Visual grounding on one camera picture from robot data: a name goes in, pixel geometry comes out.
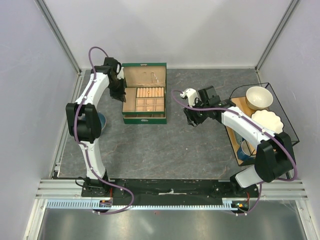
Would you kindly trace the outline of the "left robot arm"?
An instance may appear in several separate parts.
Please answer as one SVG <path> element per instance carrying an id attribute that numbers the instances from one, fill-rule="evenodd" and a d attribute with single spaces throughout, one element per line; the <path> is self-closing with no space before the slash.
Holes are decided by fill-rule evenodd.
<path id="1" fill-rule="evenodd" d="M 99 149 L 103 127 L 96 106 L 105 89 L 109 89 L 112 99 L 126 102 L 125 83 L 121 63 L 113 57 L 106 57 L 103 65 L 91 70 L 80 97 L 65 107 L 69 134 L 80 146 L 86 164 L 86 178 L 93 182 L 92 191 L 99 197 L 109 193 L 110 185 Z"/>

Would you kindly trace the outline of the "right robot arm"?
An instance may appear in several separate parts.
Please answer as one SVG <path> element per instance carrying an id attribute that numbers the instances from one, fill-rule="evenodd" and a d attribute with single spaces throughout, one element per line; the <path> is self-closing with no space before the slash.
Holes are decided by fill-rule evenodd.
<path id="1" fill-rule="evenodd" d="M 183 111 L 189 125 L 195 127 L 211 118 L 240 134 L 256 150 L 253 166 L 230 178 L 229 191 L 233 196 L 242 196 L 251 185 L 280 179 L 290 170 L 297 176 L 293 146 L 287 133 L 275 133 L 257 123 L 231 99 L 221 100 L 213 86 L 201 90 L 187 88 L 179 95 L 188 101 Z"/>

